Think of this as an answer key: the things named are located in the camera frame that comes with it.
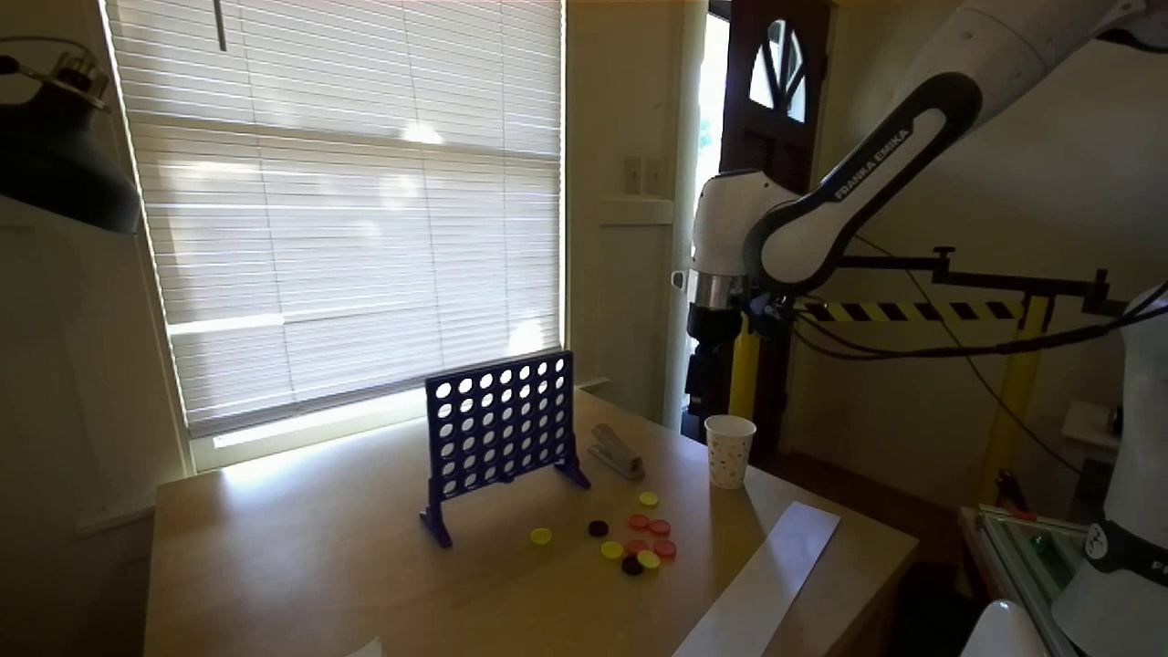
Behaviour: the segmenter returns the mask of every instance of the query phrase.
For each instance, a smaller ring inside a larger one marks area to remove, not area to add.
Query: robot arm
[[[973,125],[995,118],[1098,33],[1168,48],[1168,0],[969,0],[909,73],[909,96],[806,196],[720,175],[698,208],[698,305],[723,287],[818,287],[852,232]]]

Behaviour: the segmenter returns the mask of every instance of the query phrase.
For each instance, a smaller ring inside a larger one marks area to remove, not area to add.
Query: floor
[[[973,627],[987,600],[972,595],[962,577],[962,543],[956,511],[904,495],[880,482],[858,477],[815,455],[786,454],[759,464],[803,489],[846,503],[921,540],[921,556],[904,572],[889,657],[956,657]]]

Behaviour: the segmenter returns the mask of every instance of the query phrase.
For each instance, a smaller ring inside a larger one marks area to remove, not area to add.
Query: wooden table
[[[644,484],[589,455],[595,422],[645,455]],[[871,653],[865,632],[888,616],[913,538],[764,470],[746,494],[713,494],[705,444],[591,393],[578,393],[578,438],[591,494],[540,470],[459,495],[445,503],[451,551],[416,523],[422,428],[166,484],[147,653],[673,653],[767,538],[764,506],[793,500],[835,511],[840,528],[767,653]],[[619,524],[640,489],[662,495],[678,557],[632,580],[583,524]],[[555,543],[531,546],[534,524]]]

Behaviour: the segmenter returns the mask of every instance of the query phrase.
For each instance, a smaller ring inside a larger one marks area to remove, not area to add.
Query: white blinds
[[[111,0],[185,422],[559,343],[559,0]]]

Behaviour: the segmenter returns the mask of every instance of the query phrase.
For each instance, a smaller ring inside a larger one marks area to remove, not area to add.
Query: yellow and black striped tape
[[[969,299],[969,303],[799,303],[803,316],[833,324],[861,321],[1014,321],[1021,303]]]

